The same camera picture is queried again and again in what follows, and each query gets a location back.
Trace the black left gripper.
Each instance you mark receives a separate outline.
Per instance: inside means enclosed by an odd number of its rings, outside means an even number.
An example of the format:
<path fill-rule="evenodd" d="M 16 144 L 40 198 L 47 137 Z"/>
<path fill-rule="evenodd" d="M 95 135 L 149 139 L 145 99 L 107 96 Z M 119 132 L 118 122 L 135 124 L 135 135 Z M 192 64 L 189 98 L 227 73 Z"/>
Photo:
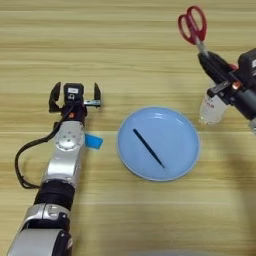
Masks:
<path fill-rule="evenodd" d="M 87 116 L 87 108 L 101 106 L 101 91 L 97 83 L 94 83 L 94 100 L 69 100 L 65 101 L 62 107 L 57 105 L 57 101 L 59 100 L 60 96 L 60 88 L 61 83 L 57 82 L 50 93 L 48 102 L 50 113 L 61 114 L 59 123 L 65 121 L 78 121 L 80 123 L 84 123 Z"/>

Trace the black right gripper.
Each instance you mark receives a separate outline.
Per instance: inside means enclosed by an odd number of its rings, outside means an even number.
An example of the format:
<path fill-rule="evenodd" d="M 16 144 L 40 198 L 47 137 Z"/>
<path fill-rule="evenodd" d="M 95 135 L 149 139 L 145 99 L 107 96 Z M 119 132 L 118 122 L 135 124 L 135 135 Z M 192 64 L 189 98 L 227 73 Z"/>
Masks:
<path fill-rule="evenodd" d="M 205 73 L 216 83 L 206 91 L 206 119 L 222 120 L 229 106 L 233 106 L 247 120 L 256 119 L 256 92 L 238 81 L 229 82 L 228 74 L 237 70 L 218 54 L 198 54 Z"/>

